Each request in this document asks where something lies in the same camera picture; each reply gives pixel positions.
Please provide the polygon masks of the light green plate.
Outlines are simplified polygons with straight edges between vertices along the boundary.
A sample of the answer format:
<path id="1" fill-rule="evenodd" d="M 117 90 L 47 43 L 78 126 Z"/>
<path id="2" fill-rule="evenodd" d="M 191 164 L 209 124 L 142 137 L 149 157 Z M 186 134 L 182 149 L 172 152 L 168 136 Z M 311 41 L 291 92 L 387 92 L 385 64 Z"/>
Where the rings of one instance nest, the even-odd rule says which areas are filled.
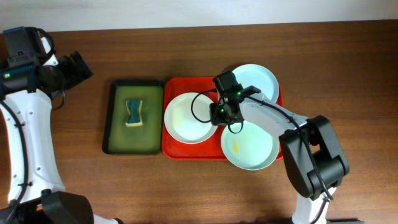
<path id="1" fill-rule="evenodd" d="M 271 165 L 279 154 L 280 144 L 255 124 L 232 124 L 221 135 L 222 151 L 233 165 L 245 170 L 261 170 Z"/>

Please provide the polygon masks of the light blue plate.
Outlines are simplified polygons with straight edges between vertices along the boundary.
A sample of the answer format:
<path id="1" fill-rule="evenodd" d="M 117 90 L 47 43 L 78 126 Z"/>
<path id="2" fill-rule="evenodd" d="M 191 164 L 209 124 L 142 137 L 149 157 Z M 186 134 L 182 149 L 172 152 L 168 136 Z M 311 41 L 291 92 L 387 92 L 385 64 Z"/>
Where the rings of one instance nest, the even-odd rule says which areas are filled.
<path id="1" fill-rule="evenodd" d="M 279 83 L 274 74 L 266 67 L 256 64 L 245 64 L 232 71 L 236 80 L 243 88 L 254 86 L 261 90 L 268 99 L 277 102 L 279 97 Z"/>

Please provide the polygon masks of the white plate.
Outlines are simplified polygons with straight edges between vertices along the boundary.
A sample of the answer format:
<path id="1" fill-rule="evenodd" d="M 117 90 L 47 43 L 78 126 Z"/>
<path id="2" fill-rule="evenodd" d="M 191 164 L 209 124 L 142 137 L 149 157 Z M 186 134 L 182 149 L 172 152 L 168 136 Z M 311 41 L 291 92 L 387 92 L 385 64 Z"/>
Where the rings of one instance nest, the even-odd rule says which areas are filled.
<path id="1" fill-rule="evenodd" d="M 166 107 L 164 124 L 167 132 L 177 141 L 198 144 L 206 141 L 217 130 L 211 123 L 201 123 L 193 115 L 191 104 L 198 93 L 183 93 L 175 97 Z"/>

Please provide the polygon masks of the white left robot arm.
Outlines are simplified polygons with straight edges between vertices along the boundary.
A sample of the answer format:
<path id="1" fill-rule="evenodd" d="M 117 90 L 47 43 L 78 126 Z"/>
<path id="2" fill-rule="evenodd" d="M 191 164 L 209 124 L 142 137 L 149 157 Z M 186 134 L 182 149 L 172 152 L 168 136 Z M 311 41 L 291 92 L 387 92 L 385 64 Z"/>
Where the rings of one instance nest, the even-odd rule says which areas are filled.
<path id="1" fill-rule="evenodd" d="M 59 93 L 92 76 L 78 52 L 16 52 L 1 69 L 1 113 L 11 161 L 9 205 L 1 223 L 120 223 L 93 213 L 88 199 L 65 191 L 55 162 L 50 114 Z"/>

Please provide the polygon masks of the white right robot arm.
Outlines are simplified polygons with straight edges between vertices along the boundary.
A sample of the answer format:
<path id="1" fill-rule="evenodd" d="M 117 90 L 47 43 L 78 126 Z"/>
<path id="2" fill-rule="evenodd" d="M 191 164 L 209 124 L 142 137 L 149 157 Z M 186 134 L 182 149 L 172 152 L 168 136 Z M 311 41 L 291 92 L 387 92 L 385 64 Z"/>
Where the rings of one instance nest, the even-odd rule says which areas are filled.
<path id="1" fill-rule="evenodd" d="M 290 183 L 298 193 L 291 223 L 327 223 L 333 193 L 349 164 L 330 121 L 297 115 L 261 92 L 225 93 L 210 104 L 211 123 L 242 128 L 251 123 L 279 140 Z"/>

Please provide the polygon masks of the red plastic tray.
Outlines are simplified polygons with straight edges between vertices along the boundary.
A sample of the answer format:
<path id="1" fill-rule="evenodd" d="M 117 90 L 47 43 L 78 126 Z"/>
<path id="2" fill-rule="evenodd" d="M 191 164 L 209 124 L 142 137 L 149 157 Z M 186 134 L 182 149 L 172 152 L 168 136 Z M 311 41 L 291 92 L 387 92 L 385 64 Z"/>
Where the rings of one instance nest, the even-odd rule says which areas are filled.
<path id="1" fill-rule="evenodd" d="M 211 77 L 178 77 L 169 80 L 165 85 L 164 108 L 183 93 L 200 93 L 213 89 Z M 162 128 L 162 152 L 169 158 L 185 161 L 225 161 L 221 148 L 223 126 L 217 127 L 215 133 L 206 141 L 198 144 L 185 144 L 174 139 L 165 127 Z"/>

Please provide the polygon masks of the black tray with green liquid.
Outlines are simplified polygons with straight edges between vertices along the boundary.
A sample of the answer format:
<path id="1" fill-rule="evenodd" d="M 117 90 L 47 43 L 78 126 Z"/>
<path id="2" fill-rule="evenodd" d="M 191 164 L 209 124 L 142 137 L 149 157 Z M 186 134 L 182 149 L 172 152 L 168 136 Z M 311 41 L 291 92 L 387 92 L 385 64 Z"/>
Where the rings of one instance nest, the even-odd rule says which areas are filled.
<path id="1" fill-rule="evenodd" d="M 126 126 L 126 102 L 141 100 L 141 126 Z M 161 151 L 164 82 L 115 80 L 109 91 L 102 151 L 106 154 L 158 154 Z"/>

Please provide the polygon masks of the green and yellow sponge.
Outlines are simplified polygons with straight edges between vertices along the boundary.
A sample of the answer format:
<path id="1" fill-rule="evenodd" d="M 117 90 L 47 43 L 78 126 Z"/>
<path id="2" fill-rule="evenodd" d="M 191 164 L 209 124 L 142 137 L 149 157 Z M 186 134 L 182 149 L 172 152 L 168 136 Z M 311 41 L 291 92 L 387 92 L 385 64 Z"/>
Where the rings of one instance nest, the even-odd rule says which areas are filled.
<path id="1" fill-rule="evenodd" d="M 126 109 L 128 112 L 128 117 L 126 119 L 125 125 L 129 128 L 142 126 L 142 100 L 127 100 Z"/>

